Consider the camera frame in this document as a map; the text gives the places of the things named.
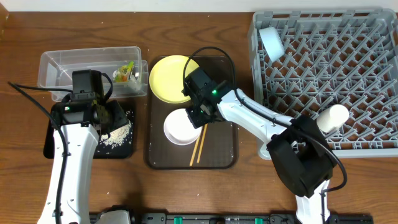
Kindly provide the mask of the pile of rice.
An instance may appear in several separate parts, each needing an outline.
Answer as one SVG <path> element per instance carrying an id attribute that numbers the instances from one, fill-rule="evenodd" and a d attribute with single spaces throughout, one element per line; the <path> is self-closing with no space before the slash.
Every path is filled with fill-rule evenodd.
<path id="1" fill-rule="evenodd" d="M 132 141 L 132 129 L 133 125 L 129 121 L 128 124 L 110 132 L 109 135 L 102 135 L 99 144 L 104 147 L 110 147 L 111 149 L 130 144 Z"/>

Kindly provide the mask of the pink bowl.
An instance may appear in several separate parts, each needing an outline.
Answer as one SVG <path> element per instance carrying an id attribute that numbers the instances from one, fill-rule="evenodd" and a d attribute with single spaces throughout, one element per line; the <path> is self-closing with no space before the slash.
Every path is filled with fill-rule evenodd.
<path id="1" fill-rule="evenodd" d="M 166 138 L 179 146 L 185 146 L 198 139 L 202 127 L 195 128 L 191 123 L 185 108 L 172 111 L 164 121 Z"/>

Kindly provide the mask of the white tissue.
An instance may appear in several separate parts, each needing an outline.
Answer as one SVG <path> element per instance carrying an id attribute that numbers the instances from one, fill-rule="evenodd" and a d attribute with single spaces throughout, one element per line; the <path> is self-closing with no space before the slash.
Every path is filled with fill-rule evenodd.
<path id="1" fill-rule="evenodd" d="M 130 76 L 129 86 L 134 92 L 141 90 L 141 76 L 139 72 L 134 72 Z"/>

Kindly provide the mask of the green orange snack wrapper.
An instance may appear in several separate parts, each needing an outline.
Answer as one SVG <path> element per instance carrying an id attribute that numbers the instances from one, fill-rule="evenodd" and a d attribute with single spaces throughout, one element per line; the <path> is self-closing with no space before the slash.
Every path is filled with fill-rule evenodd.
<path id="1" fill-rule="evenodd" d="M 113 79 L 116 83 L 128 82 L 130 80 L 132 71 L 134 68 L 134 62 L 130 61 L 127 65 L 119 67 L 113 72 Z"/>

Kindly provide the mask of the blue bowl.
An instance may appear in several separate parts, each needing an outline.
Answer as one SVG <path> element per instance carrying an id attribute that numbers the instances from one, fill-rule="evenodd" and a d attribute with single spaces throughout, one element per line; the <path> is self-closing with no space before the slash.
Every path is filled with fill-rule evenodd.
<path id="1" fill-rule="evenodd" d="M 285 50 L 277 32 L 274 27 L 268 27 L 265 29 L 260 29 L 259 34 L 261 37 L 262 44 L 265 48 L 266 53 L 269 56 L 271 63 L 280 59 L 284 55 Z"/>

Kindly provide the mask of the white green cup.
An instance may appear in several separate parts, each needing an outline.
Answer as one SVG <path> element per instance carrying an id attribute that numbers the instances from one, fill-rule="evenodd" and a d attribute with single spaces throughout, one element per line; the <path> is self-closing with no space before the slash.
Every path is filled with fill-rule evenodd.
<path id="1" fill-rule="evenodd" d="M 322 111 L 316 118 L 318 128 L 324 133 L 330 133 L 342 127 L 349 118 L 349 111 L 343 105 L 333 105 Z"/>

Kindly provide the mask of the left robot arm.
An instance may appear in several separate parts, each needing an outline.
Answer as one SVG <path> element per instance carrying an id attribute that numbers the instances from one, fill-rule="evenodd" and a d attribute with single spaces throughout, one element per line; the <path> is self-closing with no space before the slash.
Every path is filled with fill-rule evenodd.
<path id="1" fill-rule="evenodd" d="M 109 134 L 129 120 L 112 90 L 104 91 L 105 73 L 72 73 L 72 90 L 50 112 L 53 132 L 53 167 L 49 191 L 39 223 L 89 223 L 91 168 L 103 133 Z"/>

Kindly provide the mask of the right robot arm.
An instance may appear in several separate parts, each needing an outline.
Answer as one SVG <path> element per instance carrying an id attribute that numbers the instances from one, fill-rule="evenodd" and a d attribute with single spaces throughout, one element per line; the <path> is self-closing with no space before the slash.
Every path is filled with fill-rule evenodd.
<path id="1" fill-rule="evenodd" d="M 262 141 L 259 156 L 272 160 L 279 179 L 296 196 L 297 220 L 328 221 L 326 193 L 336 158 L 314 119 L 275 113 L 200 68 L 183 74 L 182 83 L 182 93 L 192 101 L 187 114 L 194 127 L 218 119 L 242 126 Z"/>

